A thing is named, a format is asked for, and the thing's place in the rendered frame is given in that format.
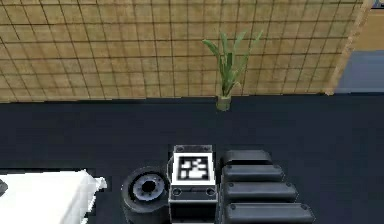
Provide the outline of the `green house plant in pot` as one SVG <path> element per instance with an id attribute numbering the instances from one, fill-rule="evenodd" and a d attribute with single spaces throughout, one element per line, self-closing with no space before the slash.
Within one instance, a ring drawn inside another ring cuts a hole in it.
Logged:
<path id="1" fill-rule="evenodd" d="M 225 33 L 220 33 L 221 46 L 214 44 L 211 40 L 203 39 L 202 43 L 211 51 L 217 60 L 217 67 L 220 74 L 221 88 L 220 94 L 217 96 L 216 108 L 218 111 L 228 111 L 232 102 L 232 90 L 240 82 L 238 78 L 247 71 L 252 49 L 260 41 L 263 31 L 256 35 L 251 35 L 246 49 L 241 49 L 241 42 L 244 40 L 247 32 L 242 31 L 229 44 L 228 36 Z"/>

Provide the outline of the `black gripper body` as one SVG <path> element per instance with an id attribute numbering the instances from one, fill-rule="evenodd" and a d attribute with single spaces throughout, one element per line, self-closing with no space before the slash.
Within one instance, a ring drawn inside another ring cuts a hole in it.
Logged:
<path id="1" fill-rule="evenodd" d="M 127 224 L 169 224 L 169 182 L 165 170 L 146 166 L 134 170 L 121 186 L 121 205 Z"/>

